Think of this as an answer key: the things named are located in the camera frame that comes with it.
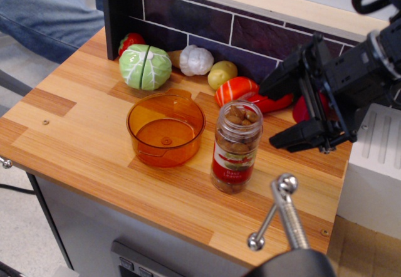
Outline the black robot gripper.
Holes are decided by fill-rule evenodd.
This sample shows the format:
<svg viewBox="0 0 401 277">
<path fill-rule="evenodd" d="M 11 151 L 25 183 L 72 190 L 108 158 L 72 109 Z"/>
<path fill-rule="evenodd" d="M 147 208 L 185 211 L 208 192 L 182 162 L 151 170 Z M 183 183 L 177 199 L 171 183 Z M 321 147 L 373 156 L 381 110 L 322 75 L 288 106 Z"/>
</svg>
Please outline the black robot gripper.
<svg viewBox="0 0 401 277">
<path fill-rule="evenodd" d="M 318 148 L 328 153 L 343 142 L 355 142 L 360 122 L 357 111 L 369 105 L 381 92 L 381 47 L 377 34 L 324 65 L 306 66 L 303 53 L 295 51 L 259 85 L 259 94 L 274 101 L 290 93 L 304 96 L 310 119 L 297 123 L 269 139 L 276 149 L 300 152 Z M 319 93 L 324 94 L 330 112 L 325 115 Z"/>
</svg>

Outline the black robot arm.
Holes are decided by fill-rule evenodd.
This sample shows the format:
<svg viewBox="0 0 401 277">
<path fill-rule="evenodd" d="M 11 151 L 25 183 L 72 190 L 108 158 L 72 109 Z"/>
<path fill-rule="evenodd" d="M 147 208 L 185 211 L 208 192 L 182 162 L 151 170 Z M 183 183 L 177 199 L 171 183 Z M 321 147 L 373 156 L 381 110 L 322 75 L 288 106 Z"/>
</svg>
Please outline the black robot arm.
<svg viewBox="0 0 401 277">
<path fill-rule="evenodd" d="M 381 31 L 332 58 L 323 35 L 298 47 L 260 84 L 259 94 L 278 100 L 288 93 L 304 98 L 309 119 L 269 139 L 277 149 L 328 153 L 343 142 L 356 142 L 368 107 L 396 105 L 400 86 L 400 15 Z"/>
</svg>

